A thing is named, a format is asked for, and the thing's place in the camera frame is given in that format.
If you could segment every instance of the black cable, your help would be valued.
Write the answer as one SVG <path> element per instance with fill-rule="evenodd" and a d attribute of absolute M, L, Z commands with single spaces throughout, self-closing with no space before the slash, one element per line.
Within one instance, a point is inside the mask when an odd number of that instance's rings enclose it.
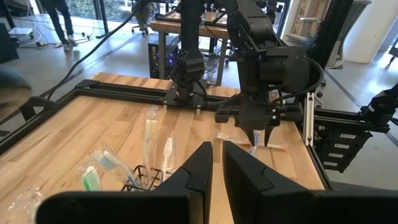
<path fill-rule="evenodd" d="M 118 26 L 116 29 L 112 30 L 111 32 L 109 32 L 94 48 L 93 50 L 91 50 L 90 52 L 88 52 L 88 54 L 86 56 L 84 56 L 83 58 L 81 58 L 79 61 L 77 61 L 72 68 L 69 70 L 69 72 L 67 73 L 67 75 L 57 84 L 55 85 L 52 89 L 51 92 L 49 94 L 49 96 L 47 97 L 47 99 L 50 99 L 51 96 L 54 94 L 55 90 L 57 90 L 58 88 L 60 88 L 60 86 L 62 85 L 62 83 L 67 80 L 69 78 L 69 76 L 72 74 L 72 72 L 74 71 L 74 69 L 80 64 L 82 63 L 84 60 L 86 60 L 90 55 L 92 55 L 106 40 L 108 40 L 114 33 L 116 33 L 119 29 L 121 29 L 124 25 L 126 25 L 130 19 L 134 16 L 134 14 L 130 14 L 130 16 L 122 23 L 120 24 L 120 26 Z"/>
<path fill-rule="evenodd" d="M 200 89 L 204 92 L 204 95 L 207 96 L 207 91 L 206 91 L 205 87 L 200 83 L 199 80 L 197 80 L 197 83 L 198 83 Z"/>
<path fill-rule="evenodd" d="M 314 61 L 314 60 L 312 60 L 312 59 L 310 59 L 310 58 L 308 58 L 308 60 L 309 60 L 311 63 L 313 63 L 314 66 L 316 66 L 316 68 L 317 68 L 317 70 L 318 70 L 318 72 L 319 72 L 319 80 L 316 82 L 316 84 L 310 86 L 310 88 L 307 88 L 306 90 L 303 90 L 303 91 L 301 91 L 301 92 L 293 93 L 293 94 L 288 94 L 288 95 L 285 95 L 285 96 L 280 96 L 280 97 L 274 99 L 274 100 L 271 102 L 272 105 L 275 104 L 275 103 L 278 102 L 278 101 L 286 100 L 286 99 L 289 99 L 289 98 L 292 98 L 292 97 L 296 97 L 296 96 L 300 96 L 300 95 L 304 95 L 304 94 L 306 94 L 306 93 L 308 93 L 308 92 L 310 92 L 310 91 L 316 90 L 316 89 L 318 88 L 318 86 L 322 84 L 323 78 L 324 78 L 324 74 L 323 74 L 323 69 L 322 69 L 322 67 L 318 64 L 318 62 L 316 62 L 316 61 Z"/>

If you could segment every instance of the person's leg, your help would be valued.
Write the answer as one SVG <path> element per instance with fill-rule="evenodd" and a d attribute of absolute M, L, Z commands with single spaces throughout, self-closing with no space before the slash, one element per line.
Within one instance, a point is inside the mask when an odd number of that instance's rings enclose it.
<path fill-rule="evenodd" d="M 61 12 L 63 20 L 65 21 L 65 28 L 68 35 L 73 35 L 72 20 L 70 19 L 69 8 L 65 0 L 53 0 L 55 7 Z"/>
<path fill-rule="evenodd" d="M 63 44 L 69 44 L 69 42 L 65 38 L 65 34 L 63 33 L 63 29 L 60 23 L 60 18 L 58 17 L 57 11 L 55 10 L 55 4 L 52 0 L 42 0 L 43 7 L 49 13 L 52 24 L 54 25 L 54 29 L 58 35 L 58 38 L 61 40 Z"/>

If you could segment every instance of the wire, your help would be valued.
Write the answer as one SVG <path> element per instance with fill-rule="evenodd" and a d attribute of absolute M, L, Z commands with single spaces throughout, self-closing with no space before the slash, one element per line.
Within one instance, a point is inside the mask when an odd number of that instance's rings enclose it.
<path fill-rule="evenodd" d="M 95 31 L 95 23 L 94 23 L 93 12 L 92 11 L 90 11 L 90 17 L 91 17 L 91 22 L 93 24 L 93 28 L 91 30 L 91 34 L 86 35 L 86 37 L 82 34 L 81 36 L 84 37 L 84 38 L 75 40 L 75 42 L 78 43 L 78 44 L 83 44 L 83 43 L 86 43 L 86 42 L 89 42 L 89 41 L 93 40 L 93 38 L 91 36 L 94 34 L 94 31 Z M 47 22 L 49 23 L 50 21 L 48 21 L 48 20 L 44 21 L 44 25 L 46 26 L 46 28 L 48 28 L 49 30 L 55 30 L 54 28 L 50 27 L 47 24 Z"/>
<path fill-rule="evenodd" d="M 29 0 L 26 0 L 26 4 L 27 4 L 27 7 L 28 7 L 28 10 L 27 10 L 27 13 L 26 13 L 26 18 L 29 21 L 29 23 L 33 26 L 33 30 L 35 30 L 37 32 L 36 20 L 34 20 L 34 24 L 33 24 L 32 21 L 30 21 L 30 19 L 29 19 L 29 12 L 32 14 Z M 33 40 L 32 42 L 30 42 L 28 44 L 24 44 L 24 45 L 19 46 L 19 47 L 25 47 L 25 46 L 28 46 L 30 44 L 33 44 L 33 43 L 36 43 L 37 41 L 39 41 L 42 38 L 42 34 L 40 32 L 37 32 L 37 33 L 39 34 L 39 38 L 37 38 L 36 40 Z"/>
<path fill-rule="evenodd" d="M 52 89 L 51 92 L 49 93 L 49 96 L 47 97 L 47 99 L 51 99 L 51 96 L 55 93 L 55 91 L 62 85 L 62 83 L 64 83 L 64 81 L 66 81 L 69 76 L 72 74 L 72 72 L 74 71 L 74 69 L 80 64 L 82 63 L 84 60 L 86 60 L 90 55 L 92 55 L 106 40 L 108 40 L 114 33 L 116 33 L 119 29 L 121 29 L 122 27 L 124 27 L 124 25 L 126 25 L 130 19 L 134 16 L 134 14 L 130 14 L 130 16 L 122 23 L 120 24 L 117 28 L 115 28 L 114 30 L 112 30 L 111 32 L 109 32 L 94 48 L 93 50 L 91 50 L 90 52 L 88 52 L 88 54 L 86 56 L 84 56 L 83 58 L 81 58 L 79 61 L 77 61 L 72 68 L 69 70 L 69 72 L 67 73 L 67 75 L 57 84 L 55 85 Z"/>
<path fill-rule="evenodd" d="M 310 91 L 315 90 L 319 85 L 322 84 L 323 78 L 324 78 L 324 74 L 323 74 L 323 69 L 322 69 L 322 67 L 318 64 L 318 62 L 316 62 L 316 61 L 310 59 L 309 57 L 307 57 L 307 58 L 308 58 L 308 60 L 317 68 L 317 70 L 318 70 L 318 72 L 319 72 L 319 80 L 316 82 L 316 84 L 310 86 L 310 88 L 307 88 L 306 90 L 303 90 L 303 91 L 301 91 L 301 92 L 293 93 L 293 94 L 288 94 L 288 95 L 285 95 L 285 96 L 280 96 L 280 97 L 274 99 L 274 100 L 271 102 L 271 105 L 275 104 L 275 103 L 278 102 L 278 101 L 282 101 L 282 100 L 286 100 L 286 99 L 289 99 L 289 98 L 292 98 L 292 97 L 304 95 L 304 94 L 306 94 L 306 93 L 308 93 L 308 92 L 310 92 Z"/>

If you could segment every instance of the black robotic arm in background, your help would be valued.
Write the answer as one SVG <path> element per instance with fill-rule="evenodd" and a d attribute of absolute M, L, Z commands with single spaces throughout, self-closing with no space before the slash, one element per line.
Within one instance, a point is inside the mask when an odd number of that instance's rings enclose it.
<path fill-rule="evenodd" d="M 271 20 L 255 1 L 223 0 L 223 5 L 234 47 L 230 60 L 238 64 L 241 94 L 220 105 L 216 122 L 225 123 L 228 117 L 234 117 L 236 126 L 247 134 L 252 144 L 253 131 L 266 129 L 265 142 L 268 142 L 272 128 L 280 123 L 281 114 L 281 104 L 278 105 L 278 100 L 271 101 L 269 92 L 304 91 L 309 77 L 308 58 L 302 47 L 288 47 L 276 36 Z M 269 5 L 272 12 L 276 3 L 269 1 Z M 179 7 L 182 48 L 171 76 L 177 83 L 180 102 L 192 100 L 194 85 L 200 84 L 205 69 L 198 46 L 200 7 L 200 0 L 182 1 Z"/>

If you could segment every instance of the clear plastic bag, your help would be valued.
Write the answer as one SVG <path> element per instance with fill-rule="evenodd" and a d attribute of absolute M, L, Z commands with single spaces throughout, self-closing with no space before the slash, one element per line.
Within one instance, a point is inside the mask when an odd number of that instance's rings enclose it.
<path fill-rule="evenodd" d="M 256 146 L 263 146 L 264 147 L 264 141 L 260 141 L 259 135 L 257 136 L 257 145 Z M 248 145 L 251 145 L 251 143 L 250 143 L 250 141 L 248 139 L 232 138 L 231 136 L 229 136 L 229 135 L 227 135 L 225 133 L 222 133 L 221 131 L 216 131 L 215 132 L 215 138 L 221 139 L 221 140 L 224 140 L 224 141 L 231 141 L 231 142 L 233 142 L 235 144 L 248 144 Z M 283 150 L 283 151 L 287 150 L 287 148 L 284 147 L 284 146 L 278 146 L 276 144 L 271 144 L 271 143 L 268 143 L 267 147 L 270 147 L 270 148 L 273 148 L 273 149 L 280 149 L 280 150 Z"/>
<path fill-rule="evenodd" d="M 33 224 L 37 209 L 43 200 L 44 196 L 40 193 L 40 188 L 28 190 L 16 198 L 16 201 L 8 208 L 8 212 L 12 212 L 19 223 Z"/>
<path fill-rule="evenodd" d="M 142 187 L 141 179 L 134 173 L 106 144 L 90 154 L 89 164 L 93 167 L 102 167 L 112 173 L 122 183 L 133 187 Z"/>
<path fill-rule="evenodd" d="M 78 165 L 76 171 L 78 172 L 81 184 L 85 190 L 101 190 L 102 184 L 100 173 L 98 172 L 98 165 L 94 160 L 89 159 Z"/>
<path fill-rule="evenodd" d="M 162 182 L 169 178 L 174 172 L 175 147 L 175 138 L 174 134 L 172 133 L 170 137 L 166 140 L 163 149 Z"/>
<path fill-rule="evenodd" d="M 157 106 L 151 107 L 144 116 L 144 166 L 145 169 L 142 170 L 143 185 L 146 189 L 149 189 L 153 181 L 152 168 L 155 164 L 156 158 L 156 145 L 157 138 L 159 135 L 158 122 L 157 122 Z"/>

